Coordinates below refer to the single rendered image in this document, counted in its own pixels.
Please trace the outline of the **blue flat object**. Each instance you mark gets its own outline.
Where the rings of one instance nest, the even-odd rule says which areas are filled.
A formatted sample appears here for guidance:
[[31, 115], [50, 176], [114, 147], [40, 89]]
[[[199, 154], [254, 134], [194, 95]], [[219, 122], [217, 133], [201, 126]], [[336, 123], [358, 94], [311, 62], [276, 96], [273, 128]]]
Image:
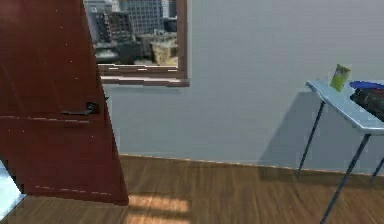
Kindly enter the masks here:
[[354, 89], [384, 89], [384, 84], [368, 81], [351, 81], [349, 85]]

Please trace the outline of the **black box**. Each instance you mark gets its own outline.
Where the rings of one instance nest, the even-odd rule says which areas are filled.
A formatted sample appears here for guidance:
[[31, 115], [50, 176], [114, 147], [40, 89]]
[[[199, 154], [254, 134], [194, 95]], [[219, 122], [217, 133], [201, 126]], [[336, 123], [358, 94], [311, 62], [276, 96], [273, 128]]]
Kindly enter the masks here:
[[358, 88], [350, 99], [367, 112], [384, 122], [384, 89]]

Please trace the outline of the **pale blue metal-legged table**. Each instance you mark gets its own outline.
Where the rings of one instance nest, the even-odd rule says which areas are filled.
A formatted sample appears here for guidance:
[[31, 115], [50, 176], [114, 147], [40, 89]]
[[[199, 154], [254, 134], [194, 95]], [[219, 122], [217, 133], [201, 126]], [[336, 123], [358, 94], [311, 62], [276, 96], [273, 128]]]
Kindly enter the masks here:
[[312, 90], [320, 98], [320, 107], [317, 112], [315, 121], [312, 126], [310, 136], [307, 140], [304, 152], [302, 154], [300, 165], [297, 168], [296, 176], [299, 177], [301, 169], [307, 157], [307, 153], [312, 143], [313, 136], [320, 121], [324, 106], [328, 104], [336, 112], [338, 112], [344, 119], [346, 119], [354, 128], [364, 135], [359, 144], [354, 156], [352, 157], [348, 168], [346, 169], [343, 178], [341, 179], [335, 193], [330, 200], [324, 215], [319, 224], [326, 224], [326, 221], [331, 213], [339, 195], [344, 188], [348, 178], [354, 170], [365, 146], [372, 136], [384, 136], [384, 122], [361, 108], [358, 104], [354, 103], [350, 96], [352, 95], [353, 88], [345, 86], [341, 91], [335, 90], [324, 80], [309, 80], [305, 85]]

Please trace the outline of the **dark red room door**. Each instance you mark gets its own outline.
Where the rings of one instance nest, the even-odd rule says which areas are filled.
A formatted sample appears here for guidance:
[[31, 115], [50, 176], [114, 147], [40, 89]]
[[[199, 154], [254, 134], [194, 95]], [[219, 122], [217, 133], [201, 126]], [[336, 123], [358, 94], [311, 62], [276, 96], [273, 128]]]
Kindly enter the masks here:
[[128, 204], [80, 0], [0, 0], [0, 160], [29, 196]]

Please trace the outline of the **brown framed window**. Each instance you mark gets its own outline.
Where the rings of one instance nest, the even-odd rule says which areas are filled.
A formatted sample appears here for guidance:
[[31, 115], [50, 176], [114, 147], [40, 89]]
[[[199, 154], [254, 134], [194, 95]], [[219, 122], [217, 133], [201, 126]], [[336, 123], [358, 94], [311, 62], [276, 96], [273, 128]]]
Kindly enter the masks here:
[[187, 0], [80, 0], [106, 84], [187, 87]]

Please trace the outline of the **green box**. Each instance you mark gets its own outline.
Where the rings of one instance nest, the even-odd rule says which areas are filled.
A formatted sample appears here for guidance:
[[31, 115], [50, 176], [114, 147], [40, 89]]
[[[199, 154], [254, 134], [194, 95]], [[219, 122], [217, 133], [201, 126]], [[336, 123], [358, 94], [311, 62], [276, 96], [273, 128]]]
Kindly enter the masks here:
[[330, 82], [330, 86], [336, 91], [341, 91], [350, 75], [351, 68], [338, 64]]

